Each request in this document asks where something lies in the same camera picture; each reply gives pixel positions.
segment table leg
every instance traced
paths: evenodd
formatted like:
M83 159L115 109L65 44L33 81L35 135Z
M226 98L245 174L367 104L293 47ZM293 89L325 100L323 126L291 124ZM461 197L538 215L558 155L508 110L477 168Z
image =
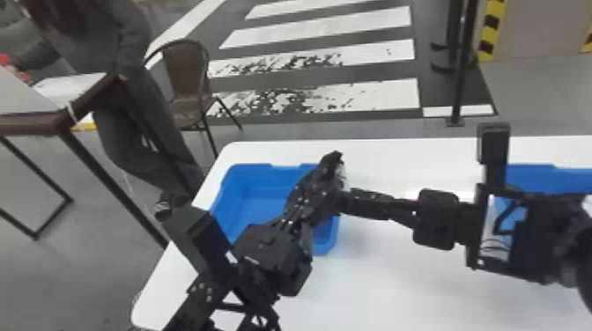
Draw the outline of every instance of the table leg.
M43 230L47 228L51 222L53 222L58 215L64 210L69 204L74 202L74 199L66 193L59 185L57 185L49 176L44 173L27 155L17 148L10 140L3 136L0 136L0 143L6 147L14 156L16 156L21 162L23 162L29 169L31 169L37 176L39 176L50 188L62 197L62 202L57 208L49 215L48 219L39 227L37 230L33 230L28 226L22 224L13 215L9 214L8 211L0 209L0 217L7 220L10 224L14 225L17 229L21 230L25 235L29 236L33 240L37 240Z
M107 171L99 164L96 158L81 144L77 138L66 130L60 134L62 141L76 154L76 156L85 164L86 167L100 180L111 194L125 207L125 209L137 220L154 240L162 247L167 247L167 239L144 215L142 210L130 199L128 195L120 188Z

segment chair backrest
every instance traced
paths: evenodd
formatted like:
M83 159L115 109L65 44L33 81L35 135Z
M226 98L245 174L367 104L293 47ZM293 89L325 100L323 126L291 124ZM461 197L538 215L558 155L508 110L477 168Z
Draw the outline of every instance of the chair backrest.
M148 63L161 53L171 81L175 97L198 97L211 95L208 66L210 55L196 40L174 40L156 49L144 60Z

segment chair leg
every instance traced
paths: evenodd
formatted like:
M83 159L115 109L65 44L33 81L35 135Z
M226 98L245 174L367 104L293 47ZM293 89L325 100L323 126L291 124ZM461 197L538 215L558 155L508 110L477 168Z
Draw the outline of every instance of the chair leg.
M230 109L228 109L224 102L218 97L216 97L216 101L224 108L224 111L228 114L228 116L230 116L230 118L233 119L234 124L236 124L236 126L239 127L240 130L242 130L242 125L239 123L236 117L234 117L233 113L230 112Z
M205 128L205 134L208 135L208 139L210 140L211 151L214 153L214 158L218 158L218 149L214 143L214 137L211 135L210 124L208 124L206 117L205 112L202 112L202 122L203 127Z

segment paper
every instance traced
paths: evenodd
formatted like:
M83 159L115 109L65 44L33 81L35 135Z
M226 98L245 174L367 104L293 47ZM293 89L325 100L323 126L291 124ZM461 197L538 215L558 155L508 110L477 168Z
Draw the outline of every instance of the paper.
M58 108L66 108L68 103L78 99L97 84L106 74L95 73L68 77L46 78L33 88Z

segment person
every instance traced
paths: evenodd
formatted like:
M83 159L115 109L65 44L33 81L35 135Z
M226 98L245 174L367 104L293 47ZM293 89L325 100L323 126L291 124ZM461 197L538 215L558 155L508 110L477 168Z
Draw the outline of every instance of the person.
M62 56L80 74L115 72L127 87L123 94L104 98L93 113L108 157L121 169L153 186L162 194L155 217L164 221L174 208L191 201L204 174L174 124L168 103L143 65L152 40L148 20L132 0L20 0L41 31L42 39L11 58L5 68L14 73L37 70ZM130 107L144 114L192 192L187 193L169 164L149 143L134 120Z

